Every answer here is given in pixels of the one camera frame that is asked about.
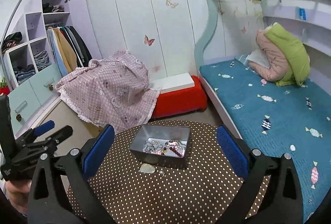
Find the person's left hand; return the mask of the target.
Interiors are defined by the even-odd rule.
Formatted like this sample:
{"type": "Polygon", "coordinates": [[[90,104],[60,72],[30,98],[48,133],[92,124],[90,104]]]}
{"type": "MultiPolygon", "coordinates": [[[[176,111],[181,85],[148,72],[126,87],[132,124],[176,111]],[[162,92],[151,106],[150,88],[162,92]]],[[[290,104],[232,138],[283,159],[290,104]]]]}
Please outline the person's left hand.
{"type": "Polygon", "coordinates": [[[7,181],[5,186],[8,199],[12,206],[18,212],[27,215],[31,180],[7,181]]]}

